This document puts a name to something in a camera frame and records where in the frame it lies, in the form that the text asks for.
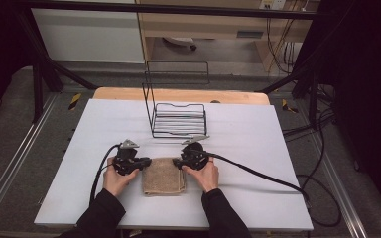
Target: hand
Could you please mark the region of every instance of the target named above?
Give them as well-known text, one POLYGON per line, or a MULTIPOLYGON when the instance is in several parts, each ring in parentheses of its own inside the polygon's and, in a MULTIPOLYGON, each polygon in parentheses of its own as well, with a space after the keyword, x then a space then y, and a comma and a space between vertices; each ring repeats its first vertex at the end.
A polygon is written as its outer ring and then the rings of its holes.
POLYGON ((187 166, 182 166, 182 170, 192 175, 205 193, 218 188, 219 172, 218 167, 214 164, 213 157, 209 158, 208 163, 200 171, 193 170, 187 166))
POLYGON ((113 157, 107 159, 107 170, 104 172, 104 183, 103 187, 109 191, 112 195, 118 196, 123 189, 129 184, 139 172, 138 169, 133 171, 131 174, 127 176, 121 176, 114 170, 113 157))

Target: yellow and black tape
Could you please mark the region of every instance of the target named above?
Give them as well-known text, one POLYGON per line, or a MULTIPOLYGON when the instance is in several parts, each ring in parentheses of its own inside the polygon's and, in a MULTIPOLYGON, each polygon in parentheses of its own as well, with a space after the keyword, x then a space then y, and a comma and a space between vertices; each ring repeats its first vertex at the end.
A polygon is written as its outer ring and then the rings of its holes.
POLYGON ((81 93, 77 93, 77 94, 73 97, 72 101, 70 102, 69 108, 68 108, 69 111, 72 111, 72 110, 75 109, 76 104, 78 103, 80 97, 81 97, 81 93))
POLYGON ((293 113, 298 113, 299 112, 299 110, 297 108, 289 107, 289 105, 287 105, 287 100, 286 99, 283 99, 283 110, 284 111, 291 111, 293 113))

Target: black controller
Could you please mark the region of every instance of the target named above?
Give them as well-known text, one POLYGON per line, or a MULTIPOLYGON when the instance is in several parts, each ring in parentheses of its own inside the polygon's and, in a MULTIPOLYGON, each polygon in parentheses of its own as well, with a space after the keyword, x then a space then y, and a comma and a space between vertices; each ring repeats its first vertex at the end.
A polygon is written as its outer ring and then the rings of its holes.
POLYGON ((188 166, 194 170, 201 170, 208 163, 209 157, 204 152, 203 146, 199 142, 188 144, 181 153, 182 159, 173 159, 173 164, 179 169, 188 166))
POLYGON ((145 167, 151 165, 150 158, 135 158, 136 154, 137 151, 135 149, 119 148, 117 155, 113 160, 113 167, 119 175, 129 175, 135 169, 139 169, 140 171, 142 171, 145 167))

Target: white wall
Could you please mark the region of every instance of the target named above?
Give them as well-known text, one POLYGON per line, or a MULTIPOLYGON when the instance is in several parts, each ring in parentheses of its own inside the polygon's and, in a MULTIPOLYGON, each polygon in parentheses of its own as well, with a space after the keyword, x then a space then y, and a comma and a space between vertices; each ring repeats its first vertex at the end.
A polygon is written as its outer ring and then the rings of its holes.
POLYGON ((33 9, 33 14, 53 60, 144 62, 136 13, 33 9))

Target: black sleeve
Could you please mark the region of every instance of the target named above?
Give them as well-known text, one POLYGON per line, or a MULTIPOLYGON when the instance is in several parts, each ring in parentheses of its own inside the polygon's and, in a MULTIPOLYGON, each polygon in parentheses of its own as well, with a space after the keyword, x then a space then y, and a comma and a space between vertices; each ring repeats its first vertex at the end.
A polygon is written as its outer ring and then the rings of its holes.
POLYGON ((210 238, 251 237, 246 225, 220 189, 204 193, 202 206, 208 218, 210 238))
POLYGON ((116 227, 125 213, 119 200, 103 189, 79 218, 76 227, 63 233, 60 238, 114 237, 116 227))

